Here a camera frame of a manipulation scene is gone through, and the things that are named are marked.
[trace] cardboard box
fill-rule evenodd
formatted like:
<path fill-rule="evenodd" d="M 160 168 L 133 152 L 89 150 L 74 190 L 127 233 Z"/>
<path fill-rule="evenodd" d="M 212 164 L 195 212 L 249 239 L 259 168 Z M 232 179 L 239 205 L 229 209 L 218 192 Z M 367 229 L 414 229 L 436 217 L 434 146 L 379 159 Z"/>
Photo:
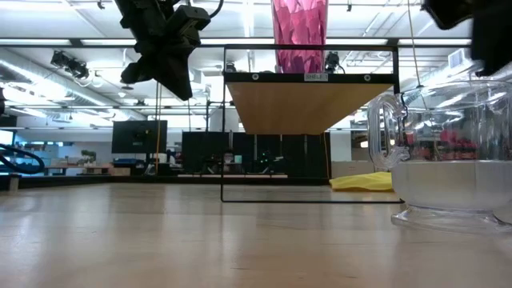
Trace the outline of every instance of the cardboard box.
<path fill-rule="evenodd" d="M 332 162 L 332 178 L 373 172 L 375 172 L 375 166 L 369 161 Z"/>
<path fill-rule="evenodd" d="M 111 176 L 130 176 L 130 168 L 109 168 Z"/>

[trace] pink patterned cylinder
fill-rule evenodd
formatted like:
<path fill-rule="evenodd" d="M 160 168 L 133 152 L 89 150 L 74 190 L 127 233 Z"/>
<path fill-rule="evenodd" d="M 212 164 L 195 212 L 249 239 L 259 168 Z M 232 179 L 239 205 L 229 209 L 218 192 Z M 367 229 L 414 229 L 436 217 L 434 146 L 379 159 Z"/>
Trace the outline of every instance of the pink patterned cylinder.
<path fill-rule="evenodd" d="M 328 0 L 272 0 L 276 44 L 325 45 Z M 323 51 L 278 50 L 283 73 L 321 73 Z"/>

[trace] yellow towel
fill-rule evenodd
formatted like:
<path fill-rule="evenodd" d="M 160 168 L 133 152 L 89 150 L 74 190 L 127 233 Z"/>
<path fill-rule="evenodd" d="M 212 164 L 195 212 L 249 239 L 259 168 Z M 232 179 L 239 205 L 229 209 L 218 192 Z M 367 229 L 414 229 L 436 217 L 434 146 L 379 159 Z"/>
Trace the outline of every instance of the yellow towel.
<path fill-rule="evenodd" d="M 394 192 L 389 172 L 345 176 L 331 179 L 329 182 L 332 189 L 337 192 Z"/>

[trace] wooden platform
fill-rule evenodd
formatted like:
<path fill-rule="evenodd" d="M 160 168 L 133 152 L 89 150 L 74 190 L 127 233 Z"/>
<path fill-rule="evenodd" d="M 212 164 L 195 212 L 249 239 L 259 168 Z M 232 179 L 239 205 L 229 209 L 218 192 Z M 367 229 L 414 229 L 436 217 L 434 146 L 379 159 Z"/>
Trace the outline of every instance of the wooden platform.
<path fill-rule="evenodd" d="M 390 86 L 381 83 L 227 83 L 248 134 L 320 134 Z"/>
<path fill-rule="evenodd" d="M 510 287 L 509 238 L 399 228 L 401 209 L 222 204 L 218 186 L 21 190 L 0 196 L 1 287 Z"/>

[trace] wooden tabletop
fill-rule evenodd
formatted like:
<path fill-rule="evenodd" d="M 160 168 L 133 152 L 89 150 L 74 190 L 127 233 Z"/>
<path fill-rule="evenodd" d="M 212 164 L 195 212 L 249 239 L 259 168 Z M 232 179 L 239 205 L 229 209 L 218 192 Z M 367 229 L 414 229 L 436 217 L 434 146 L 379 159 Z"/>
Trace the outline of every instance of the wooden tabletop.
<path fill-rule="evenodd" d="M 271 190 L 273 198 L 330 193 L 321 187 L 227 187 L 238 194 Z M 222 204 L 218 193 L 218 185 L 118 183 L 0 196 L 1 286 L 510 288 L 512 283 L 507 237 L 396 227 L 390 216 L 400 205 Z M 512 221 L 510 212 L 502 216 Z"/>

